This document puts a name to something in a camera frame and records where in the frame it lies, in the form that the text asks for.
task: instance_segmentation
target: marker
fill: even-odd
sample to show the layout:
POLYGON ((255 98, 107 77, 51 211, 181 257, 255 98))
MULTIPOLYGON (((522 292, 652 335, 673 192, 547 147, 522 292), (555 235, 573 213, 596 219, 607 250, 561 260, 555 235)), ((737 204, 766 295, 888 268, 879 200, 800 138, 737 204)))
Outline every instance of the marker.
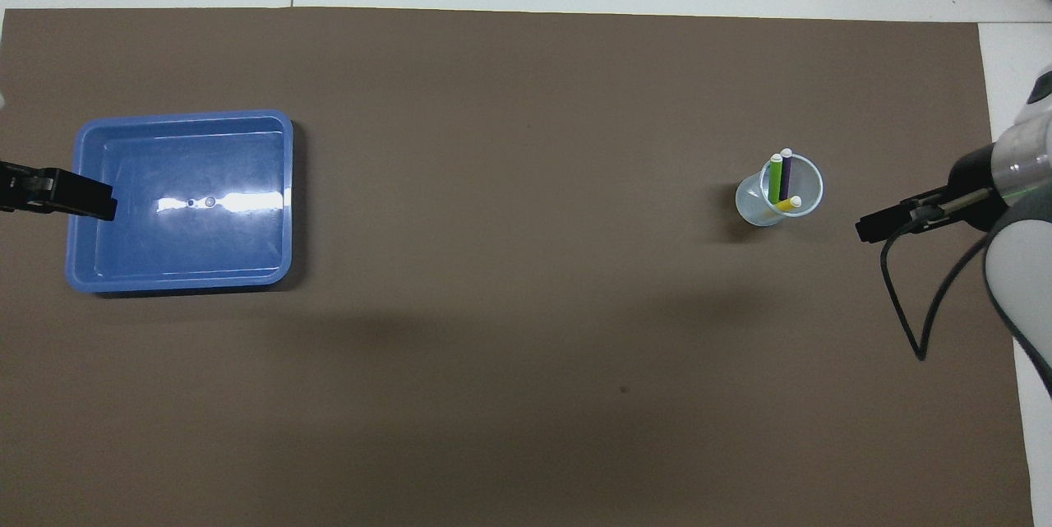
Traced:
POLYGON ((784 201, 789 198, 789 168, 792 167, 792 148, 783 148, 781 154, 782 185, 778 186, 778 200, 784 201))
POLYGON ((798 209, 804 201, 800 200, 800 197, 786 198, 784 201, 778 201, 774 208, 777 208, 782 212, 789 212, 792 209, 798 209))
POLYGON ((782 156, 774 153, 771 156, 771 167, 767 168, 767 200, 774 204, 778 201, 782 190, 782 156))

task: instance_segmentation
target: purple marker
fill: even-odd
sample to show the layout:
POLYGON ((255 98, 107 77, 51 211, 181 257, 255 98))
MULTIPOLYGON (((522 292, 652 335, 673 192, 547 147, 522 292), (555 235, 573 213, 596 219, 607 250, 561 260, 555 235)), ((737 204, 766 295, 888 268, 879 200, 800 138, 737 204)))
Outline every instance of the purple marker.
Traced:
POLYGON ((778 201, 789 198, 789 167, 792 167, 792 148, 782 149, 782 187, 778 187, 778 201))

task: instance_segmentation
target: blue plastic tray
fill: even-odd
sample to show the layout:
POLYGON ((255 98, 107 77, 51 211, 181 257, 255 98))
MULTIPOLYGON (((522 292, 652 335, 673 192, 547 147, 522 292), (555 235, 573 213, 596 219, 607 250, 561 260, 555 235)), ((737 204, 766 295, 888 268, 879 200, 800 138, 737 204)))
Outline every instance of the blue plastic tray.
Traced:
POLYGON ((275 110, 87 122, 74 170, 109 183, 113 221, 69 217, 80 291, 271 284, 292 261, 292 123, 275 110))

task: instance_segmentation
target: brown mat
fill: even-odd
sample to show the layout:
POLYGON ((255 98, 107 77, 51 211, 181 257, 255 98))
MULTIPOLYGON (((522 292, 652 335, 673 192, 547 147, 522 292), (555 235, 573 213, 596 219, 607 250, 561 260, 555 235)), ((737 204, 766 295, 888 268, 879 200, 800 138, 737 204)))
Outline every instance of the brown mat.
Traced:
MULTIPOLYGON (((918 363, 857 217, 989 141, 973 24, 8 11, 0 156, 275 107, 294 271, 102 299, 0 215, 4 525, 1018 525, 1012 345, 966 269, 918 363), (733 189, 791 145, 812 216, 733 189)), ((917 322, 976 231, 892 258, 917 322)))

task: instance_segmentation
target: pen holder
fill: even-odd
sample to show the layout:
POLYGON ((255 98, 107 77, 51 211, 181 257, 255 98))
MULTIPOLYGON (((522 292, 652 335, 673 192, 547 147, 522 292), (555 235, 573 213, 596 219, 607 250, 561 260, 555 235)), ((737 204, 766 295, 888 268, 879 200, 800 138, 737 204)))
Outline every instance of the pen holder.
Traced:
POLYGON ((770 161, 764 164, 756 174, 749 176, 737 186, 737 194, 734 195, 734 204, 742 219, 755 224, 756 227, 770 227, 771 224, 782 223, 782 220, 795 219, 810 215, 825 192, 822 182, 822 171, 814 167, 807 157, 792 157, 792 171, 789 176, 790 197, 800 197, 802 204, 800 208, 789 212, 783 212, 774 207, 767 199, 768 175, 770 173, 770 161))

